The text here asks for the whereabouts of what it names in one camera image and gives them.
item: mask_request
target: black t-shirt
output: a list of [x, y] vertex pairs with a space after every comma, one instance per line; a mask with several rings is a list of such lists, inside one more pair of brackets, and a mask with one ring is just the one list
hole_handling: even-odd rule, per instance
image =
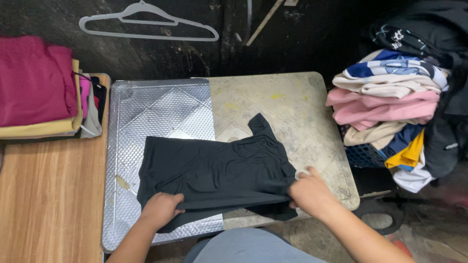
[[297, 216], [288, 207], [296, 169], [261, 114], [249, 121], [252, 137], [231, 143], [147, 137], [137, 200], [156, 193], [184, 194], [177, 215], [159, 233], [219, 213], [247, 208], [277, 220]]

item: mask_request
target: blue plastic basket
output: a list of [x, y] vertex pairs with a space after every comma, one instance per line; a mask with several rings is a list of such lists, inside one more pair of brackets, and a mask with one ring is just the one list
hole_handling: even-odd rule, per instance
[[[349, 127], [349, 124], [338, 126], [342, 141]], [[348, 157], [348, 162], [351, 166], [361, 168], [385, 168], [385, 160], [371, 144], [344, 146], [344, 150], [346, 151], [346, 157]]]

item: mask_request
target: hand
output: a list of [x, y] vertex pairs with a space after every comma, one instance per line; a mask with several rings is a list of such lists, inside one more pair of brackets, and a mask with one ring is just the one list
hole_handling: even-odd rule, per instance
[[309, 174], [300, 173], [299, 179], [289, 187], [289, 196], [294, 200], [289, 206], [300, 207], [306, 213], [323, 220], [330, 210], [340, 207], [338, 199], [328, 189], [317, 170], [307, 167]]
[[156, 232], [176, 215], [185, 213], [185, 209], [176, 209], [177, 204], [182, 201], [183, 194], [171, 195], [159, 192], [148, 200], [138, 220], [147, 223]]

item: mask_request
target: pink garment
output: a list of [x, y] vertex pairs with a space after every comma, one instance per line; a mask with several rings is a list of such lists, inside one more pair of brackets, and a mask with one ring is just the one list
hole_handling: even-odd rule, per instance
[[363, 131], [381, 121], [417, 118], [420, 124], [426, 124], [432, 119], [438, 101], [439, 94], [432, 90], [415, 92], [399, 99], [334, 88], [325, 105], [333, 106], [336, 123], [351, 124]]
[[34, 36], [0, 38], [0, 127], [77, 114], [71, 49]]
[[83, 119], [88, 115], [89, 84], [89, 80], [80, 76], [81, 108], [83, 109]]

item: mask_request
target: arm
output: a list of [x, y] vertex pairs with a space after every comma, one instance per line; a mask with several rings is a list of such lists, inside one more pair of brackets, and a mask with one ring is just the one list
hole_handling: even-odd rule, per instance
[[300, 207], [323, 222], [358, 263], [415, 263], [344, 208], [313, 167], [308, 170], [309, 174], [300, 173], [299, 180], [289, 189], [294, 200], [291, 208]]
[[143, 263], [154, 234], [176, 215], [185, 212], [176, 206], [183, 194], [157, 193], [146, 203], [138, 221], [130, 228], [107, 263]]

